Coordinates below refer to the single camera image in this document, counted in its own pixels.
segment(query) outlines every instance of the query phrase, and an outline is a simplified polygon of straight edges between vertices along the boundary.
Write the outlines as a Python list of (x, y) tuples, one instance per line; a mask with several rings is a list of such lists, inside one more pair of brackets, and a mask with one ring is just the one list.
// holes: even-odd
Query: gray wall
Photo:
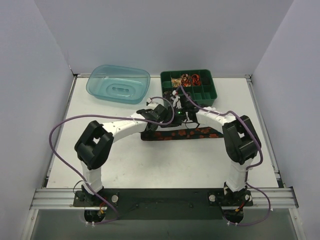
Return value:
[(253, 74), (286, 185), (307, 239), (320, 236), (320, 1), (295, 0)]
[(252, 74), (293, 0), (35, 0), (75, 73)]
[(0, 7), (0, 233), (20, 239), (73, 76), (32, 0)]

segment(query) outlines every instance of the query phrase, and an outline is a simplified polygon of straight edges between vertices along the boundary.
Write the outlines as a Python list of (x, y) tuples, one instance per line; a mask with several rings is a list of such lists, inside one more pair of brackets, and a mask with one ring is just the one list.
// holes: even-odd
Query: white tabletop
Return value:
[[(145, 102), (131, 105), (96, 99), (86, 91), (87, 78), (78, 78), (66, 117), (99, 114), (127, 117), (143, 109)], [(249, 183), (260, 188), (277, 188), (266, 142), (245, 78), (214, 78), (218, 98), (214, 107), (220, 112), (233, 110), (250, 117), (261, 140), (264, 162), (249, 172)], [(146, 98), (161, 96), (159, 78), (152, 78)], [(102, 118), (81, 118), (67, 122), (57, 144), (58, 153), (79, 171), (80, 160), (74, 146), (89, 122), (111, 122)], [(253, 163), (259, 161), (257, 156)], [(102, 167), (105, 188), (222, 188), (231, 160), (223, 138), (142, 141), (136, 133), (112, 145)], [(47, 188), (73, 188), (80, 177), (54, 158)]]

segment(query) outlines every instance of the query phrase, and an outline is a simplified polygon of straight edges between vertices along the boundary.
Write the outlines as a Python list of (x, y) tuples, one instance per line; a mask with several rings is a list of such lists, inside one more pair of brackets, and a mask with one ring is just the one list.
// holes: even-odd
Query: green organizer tray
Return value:
[(184, 87), (184, 90), (187, 93), (190, 93), (192, 100), (196, 102), (198, 105), (206, 104), (212, 106), (214, 104), (214, 101), (217, 99), (218, 95), (216, 92), (214, 81), (212, 79), (211, 72), (207, 69), (163, 71), (160, 74), (162, 95), (164, 94), (164, 92), (172, 92), (173, 90), (175, 90), (175, 88), (172, 87), (171, 78), (180, 78), (182, 74), (189, 74), (189, 76), (192, 76), (193, 74), (198, 74), (201, 80), (206, 79), (205, 85), (201, 84), (200, 86), (187, 86)]

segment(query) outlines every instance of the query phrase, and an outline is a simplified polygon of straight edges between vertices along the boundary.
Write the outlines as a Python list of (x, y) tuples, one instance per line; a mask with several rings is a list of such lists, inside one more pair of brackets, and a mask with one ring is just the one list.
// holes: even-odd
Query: gray floor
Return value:
[[(262, 218), (266, 209), (246, 209), (243, 222)], [(119, 220), (92, 228), (82, 210), (40, 210), (32, 240), (296, 240), (287, 209), (275, 209), (257, 225), (227, 226), (225, 220)]]

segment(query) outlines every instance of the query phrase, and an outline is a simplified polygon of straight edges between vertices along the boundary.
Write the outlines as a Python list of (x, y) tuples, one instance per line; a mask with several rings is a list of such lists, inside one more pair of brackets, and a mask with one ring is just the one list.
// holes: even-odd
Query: blue plastic container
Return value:
[(145, 97), (150, 84), (150, 74), (141, 69), (102, 65), (93, 70), (86, 90), (98, 99), (138, 104)]

